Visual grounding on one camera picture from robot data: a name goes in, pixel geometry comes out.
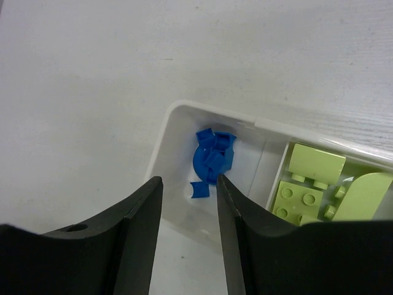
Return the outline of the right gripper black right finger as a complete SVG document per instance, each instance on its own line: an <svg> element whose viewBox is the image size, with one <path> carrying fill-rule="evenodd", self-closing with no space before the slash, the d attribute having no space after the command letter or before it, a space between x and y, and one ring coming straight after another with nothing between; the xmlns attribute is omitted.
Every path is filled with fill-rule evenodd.
<svg viewBox="0 0 393 295"><path fill-rule="evenodd" d="M298 227L217 179L229 294L391 294L392 222Z"/></svg>

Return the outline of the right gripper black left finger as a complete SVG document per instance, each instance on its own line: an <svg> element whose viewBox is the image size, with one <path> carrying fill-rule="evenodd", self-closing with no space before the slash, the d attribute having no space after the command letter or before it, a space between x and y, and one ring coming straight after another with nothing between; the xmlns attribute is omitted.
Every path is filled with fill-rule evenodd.
<svg viewBox="0 0 393 295"><path fill-rule="evenodd" d="M77 224L35 234L1 226L2 294L148 294L161 218L155 176Z"/></svg>

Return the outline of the small blue lego brick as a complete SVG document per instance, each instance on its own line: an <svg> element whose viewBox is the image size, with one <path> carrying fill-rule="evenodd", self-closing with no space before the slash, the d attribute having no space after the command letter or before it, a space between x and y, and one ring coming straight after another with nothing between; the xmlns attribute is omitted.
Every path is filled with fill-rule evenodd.
<svg viewBox="0 0 393 295"><path fill-rule="evenodd" d="M192 199L203 199L210 196L209 184L204 181L191 182L193 188Z"/></svg>
<svg viewBox="0 0 393 295"><path fill-rule="evenodd" d="M215 135L212 128L206 128L196 132L196 138L200 146L209 146L215 140Z"/></svg>
<svg viewBox="0 0 393 295"><path fill-rule="evenodd" d="M212 170L220 170L225 164L225 157L217 151L212 151L204 161L204 165Z"/></svg>
<svg viewBox="0 0 393 295"><path fill-rule="evenodd" d="M216 141L212 149L219 152L225 152L227 149L232 148L233 143L237 139L235 135L227 132L215 132L214 135Z"/></svg>

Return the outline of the lime curved lego slope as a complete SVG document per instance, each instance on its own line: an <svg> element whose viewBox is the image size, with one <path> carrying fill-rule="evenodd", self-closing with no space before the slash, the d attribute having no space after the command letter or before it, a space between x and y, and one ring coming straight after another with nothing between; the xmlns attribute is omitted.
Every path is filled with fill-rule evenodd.
<svg viewBox="0 0 393 295"><path fill-rule="evenodd" d="M314 187L326 190L336 185L346 163L346 157L296 143L290 157L288 171L295 181L314 180Z"/></svg>

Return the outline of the large blue arch lego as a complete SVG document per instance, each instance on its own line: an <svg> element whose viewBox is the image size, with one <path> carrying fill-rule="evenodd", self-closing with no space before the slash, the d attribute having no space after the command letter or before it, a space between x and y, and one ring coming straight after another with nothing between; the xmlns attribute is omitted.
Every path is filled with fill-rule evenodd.
<svg viewBox="0 0 393 295"><path fill-rule="evenodd" d="M232 169L233 157L232 146L224 151L198 146L193 156L193 168L202 181L216 185L218 176Z"/></svg>

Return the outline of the lime quarter-round lego brick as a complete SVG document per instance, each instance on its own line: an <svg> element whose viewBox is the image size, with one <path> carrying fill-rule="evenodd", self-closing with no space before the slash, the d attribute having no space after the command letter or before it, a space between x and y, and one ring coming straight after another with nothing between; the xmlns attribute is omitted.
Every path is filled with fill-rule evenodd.
<svg viewBox="0 0 393 295"><path fill-rule="evenodd" d="M338 186L324 217L331 221L370 220L391 183L391 174L374 172L356 178L349 186Z"/></svg>

